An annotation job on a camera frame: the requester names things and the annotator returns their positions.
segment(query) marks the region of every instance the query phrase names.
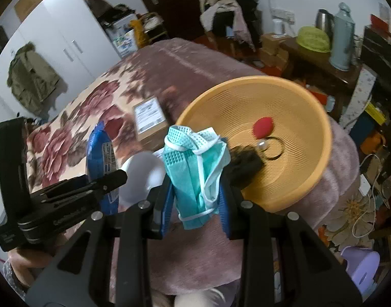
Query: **purple plastic stool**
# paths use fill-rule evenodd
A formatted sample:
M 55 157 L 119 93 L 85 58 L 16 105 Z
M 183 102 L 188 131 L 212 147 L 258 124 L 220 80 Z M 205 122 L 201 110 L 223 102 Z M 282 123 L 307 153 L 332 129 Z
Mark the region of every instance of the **purple plastic stool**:
M 346 272 L 363 294 L 373 282 L 380 255 L 368 248 L 345 247 L 341 256 L 348 262 Z

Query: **gray sleeve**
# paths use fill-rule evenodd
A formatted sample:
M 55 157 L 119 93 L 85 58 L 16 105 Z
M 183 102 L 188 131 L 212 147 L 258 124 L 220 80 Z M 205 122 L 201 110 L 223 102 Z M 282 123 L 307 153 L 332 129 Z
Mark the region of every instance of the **gray sleeve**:
M 12 287 L 12 289 L 21 297 L 22 300 L 25 299 L 25 292 L 22 289 L 22 285 L 19 283 L 17 277 L 12 270 L 11 264 L 8 261 L 5 261 L 3 266 L 3 276 Z

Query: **face mask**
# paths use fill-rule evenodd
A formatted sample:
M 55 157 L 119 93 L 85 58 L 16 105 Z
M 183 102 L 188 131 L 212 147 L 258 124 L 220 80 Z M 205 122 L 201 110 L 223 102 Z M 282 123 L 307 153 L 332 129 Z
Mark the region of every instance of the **face mask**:
M 218 213 L 220 177 L 231 160 L 227 144 L 213 128 L 193 133 L 184 126 L 171 126 L 164 143 L 163 161 L 179 218 L 185 229 L 201 227 Z

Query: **red makeup sponge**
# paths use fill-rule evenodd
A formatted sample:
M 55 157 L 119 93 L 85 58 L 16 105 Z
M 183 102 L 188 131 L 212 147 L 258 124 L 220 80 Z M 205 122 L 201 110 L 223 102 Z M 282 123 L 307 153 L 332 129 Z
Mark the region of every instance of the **red makeup sponge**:
M 274 121 L 271 117 L 259 119 L 252 127 L 252 133 L 256 139 L 261 139 L 269 136 L 274 130 Z

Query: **olive green jacket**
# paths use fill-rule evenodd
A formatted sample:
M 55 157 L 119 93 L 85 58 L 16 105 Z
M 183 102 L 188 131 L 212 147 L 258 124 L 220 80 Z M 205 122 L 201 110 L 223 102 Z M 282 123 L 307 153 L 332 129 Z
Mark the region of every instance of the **olive green jacket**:
M 55 90 L 59 76 L 54 69 L 35 52 L 32 43 L 21 47 L 11 61 L 8 87 L 28 111 L 39 115 L 43 101 Z

